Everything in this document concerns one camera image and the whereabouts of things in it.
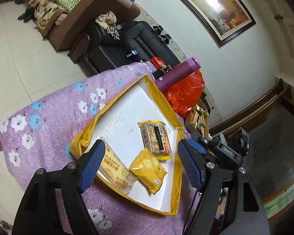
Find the yellow white tray box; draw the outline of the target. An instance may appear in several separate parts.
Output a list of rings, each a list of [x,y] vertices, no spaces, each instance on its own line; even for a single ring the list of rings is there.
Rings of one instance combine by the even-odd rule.
[[[77,134],[69,146],[71,154],[79,159],[89,152],[97,139],[104,139],[120,161],[129,167],[144,149],[139,122],[151,120],[165,124],[172,157],[162,161],[167,174],[156,194],[136,182],[128,194],[118,189],[103,172],[97,177],[117,194],[158,214],[173,216],[178,212],[181,196],[182,164],[177,154],[177,143],[184,131],[176,114],[148,75],[141,76],[120,92]]]

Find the yellow cheese sandwich crackers packet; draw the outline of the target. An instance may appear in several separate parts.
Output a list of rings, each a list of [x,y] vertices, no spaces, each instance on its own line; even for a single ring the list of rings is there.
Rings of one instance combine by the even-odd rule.
[[[137,176],[154,195],[161,189],[167,174],[165,168],[147,148],[132,162],[130,172]]]

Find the beige cheese biscuit packet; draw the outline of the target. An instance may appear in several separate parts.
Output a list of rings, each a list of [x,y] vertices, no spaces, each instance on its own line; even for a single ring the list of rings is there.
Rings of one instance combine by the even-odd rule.
[[[119,191],[128,195],[133,189],[137,178],[128,170],[115,154],[107,141],[100,137],[105,145],[105,155],[100,164],[99,170],[108,178]]]

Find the brown cardboard snack box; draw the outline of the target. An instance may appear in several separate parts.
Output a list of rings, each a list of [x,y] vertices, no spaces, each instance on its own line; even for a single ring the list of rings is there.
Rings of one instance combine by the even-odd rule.
[[[187,113],[185,117],[185,127],[190,133],[196,130],[205,139],[210,139],[209,112],[201,99],[199,99],[193,109]]]

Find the purple cylinder bottle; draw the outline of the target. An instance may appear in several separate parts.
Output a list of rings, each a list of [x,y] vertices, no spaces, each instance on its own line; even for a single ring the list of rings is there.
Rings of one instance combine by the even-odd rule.
[[[161,92],[164,92],[200,68],[201,65],[196,58],[191,57],[188,60],[174,66],[173,69],[169,70],[163,76],[155,80],[155,85]]]

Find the purple floral tablecloth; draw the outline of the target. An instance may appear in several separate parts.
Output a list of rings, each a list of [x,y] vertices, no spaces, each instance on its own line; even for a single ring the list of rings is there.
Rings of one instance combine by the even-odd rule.
[[[73,161],[69,145],[97,113],[143,75],[150,62],[132,63],[74,83],[28,105],[0,123],[0,151],[22,189],[34,172],[62,169]],[[183,178],[175,216],[148,211],[96,179],[83,200],[100,234],[181,234],[194,189]]]

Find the red plastic bag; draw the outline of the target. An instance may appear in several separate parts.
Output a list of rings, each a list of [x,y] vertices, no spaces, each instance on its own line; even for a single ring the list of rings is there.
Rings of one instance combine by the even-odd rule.
[[[165,64],[159,57],[153,57],[151,62],[156,68],[156,71],[152,73],[155,80],[173,69],[173,67]],[[204,79],[200,69],[198,69],[162,93],[165,95],[166,100],[169,102],[174,112],[181,117],[185,117],[196,105],[203,89]]]

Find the brown cracker snack packet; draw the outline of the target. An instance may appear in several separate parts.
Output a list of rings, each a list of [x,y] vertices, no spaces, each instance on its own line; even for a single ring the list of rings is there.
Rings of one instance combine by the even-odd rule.
[[[138,122],[145,148],[158,160],[172,158],[172,150],[165,125],[162,121],[145,120]]]

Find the framed wall painting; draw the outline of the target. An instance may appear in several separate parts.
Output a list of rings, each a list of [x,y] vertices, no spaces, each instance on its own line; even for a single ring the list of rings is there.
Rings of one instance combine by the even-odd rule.
[[[198,18],[221,47],[256,21],[242,0],[180,0]]]

